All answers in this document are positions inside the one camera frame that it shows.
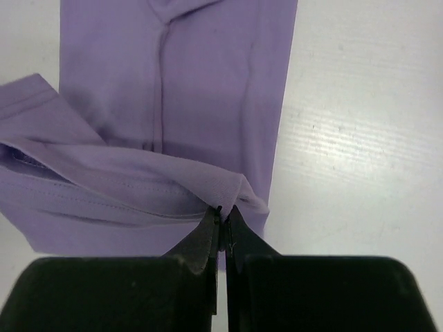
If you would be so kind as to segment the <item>lavender t shirt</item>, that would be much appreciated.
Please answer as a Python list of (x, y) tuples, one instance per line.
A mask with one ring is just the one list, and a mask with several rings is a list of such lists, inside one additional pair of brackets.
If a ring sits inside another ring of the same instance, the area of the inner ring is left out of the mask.
[(161, 255), (210, 207), (262, 233), (295, 1), (63, 1), (60, 79), (1, 86), (1, 213), (37, 252)]

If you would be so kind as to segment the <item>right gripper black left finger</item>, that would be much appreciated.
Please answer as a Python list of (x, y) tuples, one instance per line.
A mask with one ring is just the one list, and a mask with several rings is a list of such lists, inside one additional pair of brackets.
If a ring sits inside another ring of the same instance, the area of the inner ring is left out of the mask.
[(209, 331), (220, 211), (157, 257), (45, 257), (20, 274), (2, 331)]

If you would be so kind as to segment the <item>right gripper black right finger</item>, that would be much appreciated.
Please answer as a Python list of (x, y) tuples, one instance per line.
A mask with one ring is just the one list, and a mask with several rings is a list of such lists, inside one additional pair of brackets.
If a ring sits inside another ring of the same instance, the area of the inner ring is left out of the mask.
[(233, 208), (224, 224), (230, 331), (435, 331), (414, 275), (380, 256), (281, 255)]

